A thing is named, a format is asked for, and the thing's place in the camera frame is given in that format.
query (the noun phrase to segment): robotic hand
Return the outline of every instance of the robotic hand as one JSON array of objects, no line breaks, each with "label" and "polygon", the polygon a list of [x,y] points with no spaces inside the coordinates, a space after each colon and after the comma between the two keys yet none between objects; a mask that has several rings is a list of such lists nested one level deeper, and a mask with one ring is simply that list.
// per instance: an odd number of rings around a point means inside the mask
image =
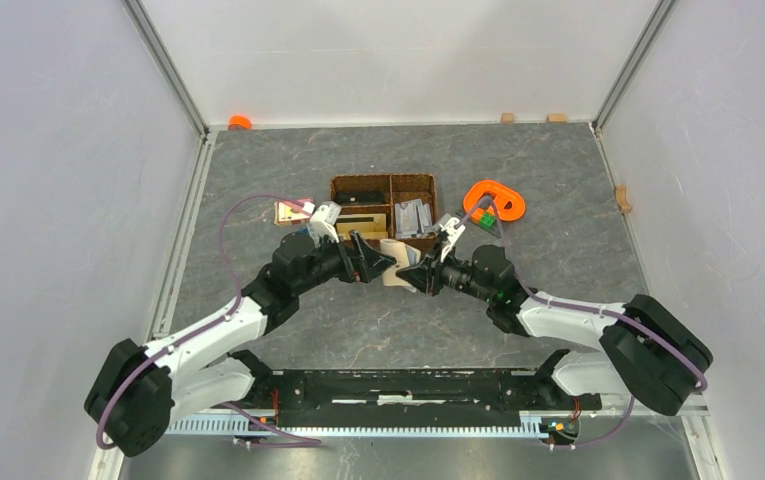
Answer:
[{"label": "robotic hand", "polygon": [[[305,207],[311,211],[310,204]],[[338,205],[325,202],[314,210],[309,235],[285,236],[271,262],[243,288],[243,301],[234,311],[236,299],[169,337],[143,346],[130,339],[115,345],[84,404],[100,433],[125,455],[135,456],[176,420],[252,395],[255,375],[248,364],[235,357],[209,364],[283,324],[299,309],[299,296],[315,286],[333,278],[369,283],[396,264],[355,232],[352,247],[340,242],[333,226],[339,212]],[[686,362],[700,376],[712,363],[709,350],[649,296],[636,295],[627,304],[587,304],[543,292],[536,296],[517,280],[503,248],[483,245],[470,262],[461,261],[454,246],[465,226],[447,216],[438,229],[433,249],[397,275],[429,295],[447,286],[487,302],[488,317],[503,332],[561,338],[597,350],[559,351],[548,360],[545,370],[565,394],[628,391],[651,409],[674,415],[698,377]],[[616,323],[614,315],[604,315],[608,312],[637,321],[641,330]],[[653,341],[649,333],[659,339]]]}]

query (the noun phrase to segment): white wall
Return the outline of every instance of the white wall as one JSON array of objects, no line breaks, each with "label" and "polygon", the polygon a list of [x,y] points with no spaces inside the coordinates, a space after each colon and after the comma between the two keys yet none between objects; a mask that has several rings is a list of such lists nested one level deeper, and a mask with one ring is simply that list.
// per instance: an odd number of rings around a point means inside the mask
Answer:
[{"label": "white wall", "polygon": [[196,148],[120,2],[0,1],[0,479],[86,477],[82,403],[143,339]]},{"label": "white wall", "polygon": [[765,2],[679,2],[604,136],[653,293],[716,357],[729,473],[765,478]]},{"label": "white wall", "polygon": [[591,120],[655,0],[144,0],[206,122]]}]

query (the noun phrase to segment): orange handle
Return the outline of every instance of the orange handle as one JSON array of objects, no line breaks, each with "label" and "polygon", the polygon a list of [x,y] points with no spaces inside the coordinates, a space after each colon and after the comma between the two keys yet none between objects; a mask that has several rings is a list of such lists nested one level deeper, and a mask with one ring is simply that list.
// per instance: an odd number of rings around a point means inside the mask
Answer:
[{"label": "orange handle", "polygon": [[[523,200],[523,196],[494,180],[476,182],[470,191],[467,192],[467,195],[464,196],[464,210],[469,212],[476,205],[476,202],[486,195],[494,198],[494,204],[497,205],[497,213],[500,216],[500,220],[504,222],[513,222],[526,213],[526,202]],[[473,220],[478,222],[482,219],[482,215],[486,210],[491,211],[491,208],[479,208],[473,212]]]}]

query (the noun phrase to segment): divided storage box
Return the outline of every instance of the divided storage box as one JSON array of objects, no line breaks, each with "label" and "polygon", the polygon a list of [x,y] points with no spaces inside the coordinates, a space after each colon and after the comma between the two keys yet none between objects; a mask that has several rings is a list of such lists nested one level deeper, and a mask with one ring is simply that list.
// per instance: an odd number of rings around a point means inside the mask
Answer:
[{"label": "divided storage box", "polygon": [[[341,214],[384,213],[388,227],[388,238],[397,239],[397,225],[394,217],[394,205],[406,200],[419,198],[429,205],[432,223],[439,220],[438,195],[435,190],[435,176],[428,173],[338,175],[329,184],[329,198],[335,199],[340,192],[382,192],[384,203],[372,205],[341,205]],[[400,241],[427,252],[435,244],[435,234],[426,238],[407,238]],[[368,240],[373,246],[378,241]]]}]

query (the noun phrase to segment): gray marble table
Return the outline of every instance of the gray marble table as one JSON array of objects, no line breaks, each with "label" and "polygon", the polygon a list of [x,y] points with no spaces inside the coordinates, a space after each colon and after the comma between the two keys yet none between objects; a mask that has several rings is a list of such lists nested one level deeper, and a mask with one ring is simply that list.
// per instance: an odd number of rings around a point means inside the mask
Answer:
[{"label": "gray marble table", "polygon": [[[196,221],[172,329],[178,331],[233,295],[217,250],[217,228],[235,201],[254,192],[328,198],[334,175],[436,176],[440,204],[457,211],[486,178],[521,192],[527,212],[507,228],[510,255],[527,281],[553,295],[629,300],[643,290],[637,259],[595,140],[585,124],[408,126],[221,132]],[[292,227],[273,224],[273,203],[233,215],[226,247],[245,282]],[[498,243],[476,227],[459,242]],[[452,291],[437,297],[402,288],[343,284],[300,299],[285,325],[247,344],[273,368],[526,367],[556,348],[552,339],[504,335],[479,301]]]}]

